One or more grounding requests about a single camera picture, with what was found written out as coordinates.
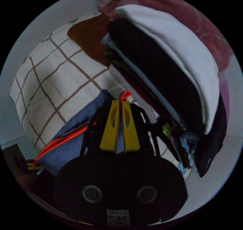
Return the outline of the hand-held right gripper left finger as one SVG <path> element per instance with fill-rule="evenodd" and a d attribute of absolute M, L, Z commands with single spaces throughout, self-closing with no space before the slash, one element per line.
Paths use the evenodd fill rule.
<path fill-rule="evenodd" d="M 100 149 L 105 152 L 117 153 L 119 131 L 120 101 L 113 100 L 108 113 L 107 122 L 100 143 Z"/>

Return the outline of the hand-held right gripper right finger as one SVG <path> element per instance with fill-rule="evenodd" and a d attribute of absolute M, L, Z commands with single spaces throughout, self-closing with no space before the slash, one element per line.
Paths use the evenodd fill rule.
<path fill-rule="evenodd" d="M 122 102 L 123 141 L 125 152 L 137 152 L 140 150 L 140 143 L 132 116 L 130 103 Z"/>

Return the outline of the person's left hand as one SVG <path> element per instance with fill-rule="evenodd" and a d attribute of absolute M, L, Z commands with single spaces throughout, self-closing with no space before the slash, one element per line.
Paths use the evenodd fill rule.
<path fill-rule="evenodd" d="M 32 182 L 37 178 L 37 174 L 23 174 L 16 178 L 16 181 L 24 191 L 28 191 Z"/>

